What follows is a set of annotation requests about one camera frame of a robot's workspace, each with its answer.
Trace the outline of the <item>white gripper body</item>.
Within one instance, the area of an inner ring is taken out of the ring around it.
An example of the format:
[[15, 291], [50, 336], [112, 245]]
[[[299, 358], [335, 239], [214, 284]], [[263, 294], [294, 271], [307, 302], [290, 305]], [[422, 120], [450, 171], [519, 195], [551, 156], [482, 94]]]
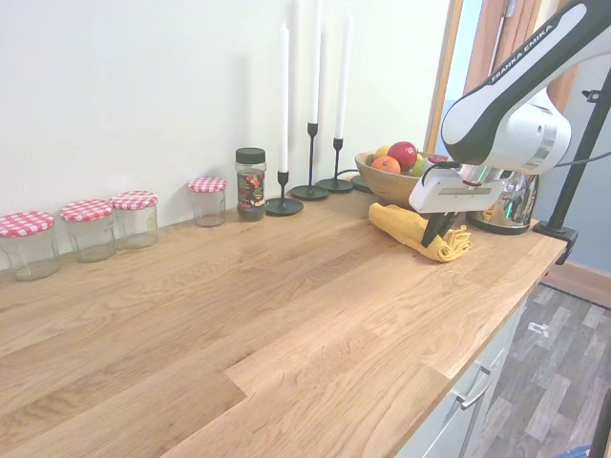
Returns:
[[482, 211], [491, 207], [505, 188], [504, 179], [473, 184], [449, 166], [429, 168], [411, 191], [409, 204], [419, 214]]

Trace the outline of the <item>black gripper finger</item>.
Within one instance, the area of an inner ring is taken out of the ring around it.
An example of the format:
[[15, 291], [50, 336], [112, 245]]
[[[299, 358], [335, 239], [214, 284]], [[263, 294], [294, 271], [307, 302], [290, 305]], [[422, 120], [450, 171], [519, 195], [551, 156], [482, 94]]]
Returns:
[[443, 222], [442, 214], [432, 214], [427, 222], [423, 237], [421, 239], [421, 245], [427, 248], [436, 237], [439, 229], [438, 226]]
[[454, 212], [435, 214], [432, 216], [433, 236], [443, 238], [454, 224]]

